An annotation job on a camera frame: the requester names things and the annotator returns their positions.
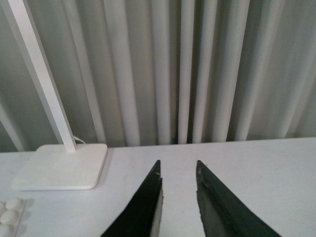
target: black pointed object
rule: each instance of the black pointed object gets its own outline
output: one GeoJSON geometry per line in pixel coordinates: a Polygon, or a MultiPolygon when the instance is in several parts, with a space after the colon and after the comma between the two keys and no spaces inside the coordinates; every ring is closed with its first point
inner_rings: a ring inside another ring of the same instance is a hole
{"type": "Polygon", "coordinates": [[[160,160],[126,206],[101,237],[158,237],[162,212],[160,160]]]}
{"type": "Polygon", "coordinates": [[[252,213],[200,160],[197,201],[206,237],[279,237],[252,213]]]}

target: white knob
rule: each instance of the white knob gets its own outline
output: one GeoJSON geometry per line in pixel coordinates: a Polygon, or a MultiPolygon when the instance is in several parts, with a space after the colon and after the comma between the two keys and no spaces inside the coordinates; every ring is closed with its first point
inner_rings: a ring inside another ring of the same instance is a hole
{"type": "Polygon", "coordinates": [[[0,237],[12,237],[12,228],[8,225],[0,225],[0,237]]]}
{"type": "Polygon", "coordinates": [[[14,210],[14,211],[20,210],[22,208],[22,206],[23,206],[23,201],[18,197],[11,199],[5,205],[5,207],[8,210],[14,210]]]}
{"type": "Polygon", "coordinates": [[[4,202],[0,201],[0,216],[6,211],[4,202]]]}
{"type": "Polygon", "coordinates": [[[0,217],[0,222],[4,225],[12,225],[17,222],[19,215],[16,211],[8,210],[0,217]]]}

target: table surface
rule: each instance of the table surface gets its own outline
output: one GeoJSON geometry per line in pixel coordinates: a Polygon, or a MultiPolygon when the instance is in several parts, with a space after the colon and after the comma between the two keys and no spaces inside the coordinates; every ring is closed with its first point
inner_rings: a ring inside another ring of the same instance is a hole
{"type": "Polygon", "coordinates": [[[99,237],[161,160],[161,237],[204,237],[198,159],[284,237],[316,233],[316,138],[111,148],[88,191],[17,192],[10,183],[33,152],[0,154],[0,200],[27,199],[18,237],[99,237]]]}

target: white lamp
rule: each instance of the white lamp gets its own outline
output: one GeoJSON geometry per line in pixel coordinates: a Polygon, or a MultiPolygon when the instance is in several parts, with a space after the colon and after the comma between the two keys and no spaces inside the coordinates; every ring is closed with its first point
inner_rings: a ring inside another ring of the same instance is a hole
{"type": "Polygon", "coordinates": [[[107,145],[76,145],[27,2],[1,0],[0,4],[46,113],[49,110],[64,143],[39,147],[13,180],[12,188],[20,191],[91,189],[99,180],[107,145]]]}

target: white curtain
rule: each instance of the white curtain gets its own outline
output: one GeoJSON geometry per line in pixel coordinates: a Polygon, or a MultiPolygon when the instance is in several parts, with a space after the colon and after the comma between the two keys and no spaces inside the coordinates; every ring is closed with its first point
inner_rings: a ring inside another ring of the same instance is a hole
{"type": "MultiPolygon", "coordinates": [[[[87,143],[316,136],[315,0],[27,3],[73,134],[87,143]]],[[[1,7],[0,42],[0,152],[60,142],[1,7]]]]}

